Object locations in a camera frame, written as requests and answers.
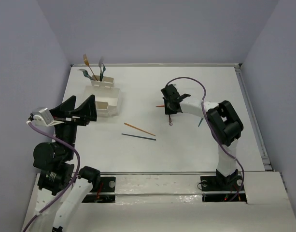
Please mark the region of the orange gold fork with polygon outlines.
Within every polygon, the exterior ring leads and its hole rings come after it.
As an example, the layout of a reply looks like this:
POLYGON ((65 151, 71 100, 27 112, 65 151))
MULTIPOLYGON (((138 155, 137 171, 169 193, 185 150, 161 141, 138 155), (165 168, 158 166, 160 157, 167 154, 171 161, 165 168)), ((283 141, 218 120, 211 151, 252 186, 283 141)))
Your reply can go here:
POLYGON ((90 66, 90 64, 89 64, 89 61, 88 61, 88 58, 87 58, 87 55, 86 54, 83 54, 83 60, 84 60, 84 63, 85 63, 85 65, 90 69, 90 71, 92 72, 92 74, 93 74, 93 79, 95 80, 95 81, 97 81, 98 79, 97 79, 97 77, 96 77, 96 75, 94 74, 94 72, 93 72, 93 70, 92 70, 92 68, 91 68, 91 66, 90 66))

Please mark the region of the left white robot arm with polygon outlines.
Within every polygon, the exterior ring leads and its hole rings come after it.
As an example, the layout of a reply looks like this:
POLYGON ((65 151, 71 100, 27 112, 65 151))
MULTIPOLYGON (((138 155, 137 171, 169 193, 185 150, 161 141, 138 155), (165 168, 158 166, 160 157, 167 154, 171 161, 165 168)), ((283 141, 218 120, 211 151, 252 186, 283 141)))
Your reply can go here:
POLYGON ((78 108, 76 96, 59 106, 34 110, 26 124, 51 139, 33 150, 33 166, 40 169, 34 216, 25 232, 64 232, 79 204, 90 191, 100 186, 100 171, 83 168, 75 149, 78 126, 97 120, 95 95, 90 95, 78 108))

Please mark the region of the teal fork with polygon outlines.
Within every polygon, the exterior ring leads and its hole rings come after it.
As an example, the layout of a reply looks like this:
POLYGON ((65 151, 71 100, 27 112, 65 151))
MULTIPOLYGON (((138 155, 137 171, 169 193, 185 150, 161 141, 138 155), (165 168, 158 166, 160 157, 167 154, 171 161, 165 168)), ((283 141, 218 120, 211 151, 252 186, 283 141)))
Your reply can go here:
POLYGON ((78 69, 78 71, 82 72, 83 76, 92 81, 97 81, 97 77, 95 75, 90 75, 86 69, 78 69))
POLYGON ((106 67, 105 67, 105 65, 102 63, 102 70, 101 70, 101 72, 100 72, 100 81, 101 81, 101 82, 103 81, 105 71, 106 71, 106 67))

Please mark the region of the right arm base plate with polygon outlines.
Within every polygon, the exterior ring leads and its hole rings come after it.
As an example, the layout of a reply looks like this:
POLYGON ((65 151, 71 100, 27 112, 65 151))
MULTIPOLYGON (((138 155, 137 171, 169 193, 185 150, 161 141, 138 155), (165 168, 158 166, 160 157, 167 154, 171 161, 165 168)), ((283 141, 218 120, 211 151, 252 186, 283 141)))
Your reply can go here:
POLYGON ((201 190, 202 201, 204 203, 221 203, 229 202, 247 202, 247 197, 245 194, 244 187, 239 191, 237 195, 236 192, 240 189, 242 182, 241 175, 234 180, 233 183, 221 187, 216 183, 216 176, 214 175, 204 175, 200 177, 200 182, 197 184, 197 188, 201 190))

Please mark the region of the pink handled silver fork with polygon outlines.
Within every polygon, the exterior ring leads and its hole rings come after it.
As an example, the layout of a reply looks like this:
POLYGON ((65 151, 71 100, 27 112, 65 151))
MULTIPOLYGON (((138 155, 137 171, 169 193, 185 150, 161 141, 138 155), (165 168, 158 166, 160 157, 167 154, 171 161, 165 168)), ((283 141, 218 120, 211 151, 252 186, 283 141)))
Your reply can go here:
POLYGON ((100 72, 102 70, 102 63, 104 62, 104 56, 102 56, 100 59, 99 59, 99 69, 100 69, 100 72))

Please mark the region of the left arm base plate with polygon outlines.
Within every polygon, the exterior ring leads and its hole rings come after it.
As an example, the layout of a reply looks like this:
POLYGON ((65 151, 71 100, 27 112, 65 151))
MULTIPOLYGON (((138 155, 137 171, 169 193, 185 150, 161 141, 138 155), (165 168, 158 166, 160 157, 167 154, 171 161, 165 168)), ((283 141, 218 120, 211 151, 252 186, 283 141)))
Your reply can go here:
POLYGON ((92 189, 82 203, 115 203, 116 176, 102 175, 100 184, 92 189))

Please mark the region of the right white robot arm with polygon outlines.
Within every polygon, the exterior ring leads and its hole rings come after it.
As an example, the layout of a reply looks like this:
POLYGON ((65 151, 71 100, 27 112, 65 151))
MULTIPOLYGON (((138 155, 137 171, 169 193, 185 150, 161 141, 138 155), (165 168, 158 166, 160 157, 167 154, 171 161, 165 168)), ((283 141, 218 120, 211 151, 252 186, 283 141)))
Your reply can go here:
POLYGON ((213 138, 218 143, 218 165, 215 183, 220 189, 227 189, 238 176, 236 148, 244 129, 237 112, 229 101, 220 103, 196 100, 189 94, 180 95, 170 84, 161 89, 165 114, 191 114, 206 120, 213 138))

